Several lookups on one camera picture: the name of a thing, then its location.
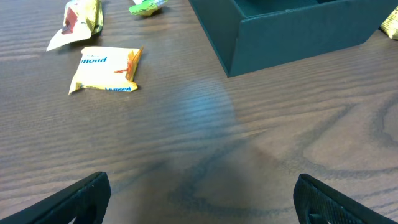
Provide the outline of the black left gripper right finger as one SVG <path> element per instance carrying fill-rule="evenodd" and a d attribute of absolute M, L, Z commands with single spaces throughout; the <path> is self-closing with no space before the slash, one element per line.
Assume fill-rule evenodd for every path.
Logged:
<path fill-rule="evenodd" d="M 397 224 L 308 174 L 299 175 L 293 198 L 300 224 Z"/>

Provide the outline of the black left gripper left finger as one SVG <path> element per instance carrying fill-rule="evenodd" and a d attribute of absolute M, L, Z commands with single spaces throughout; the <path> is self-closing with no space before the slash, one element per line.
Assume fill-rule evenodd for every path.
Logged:
<path fill-rule="evenodd" d="M 2 224 L 102 224 L 111 196 L 105 172 L 95 172 L 36 204 L 1 220 Z"/>

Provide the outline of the yellow Lemond biscuit packet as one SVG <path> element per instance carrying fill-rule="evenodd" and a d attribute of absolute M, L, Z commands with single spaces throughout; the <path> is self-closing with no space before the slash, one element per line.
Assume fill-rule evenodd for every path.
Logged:
<path fill-rule="evenodd" d="M 83 48 L 69 93 L 83 88 L 125 92 L 138 89 L 134 75 L 143 49 L 99 46 Z"/>

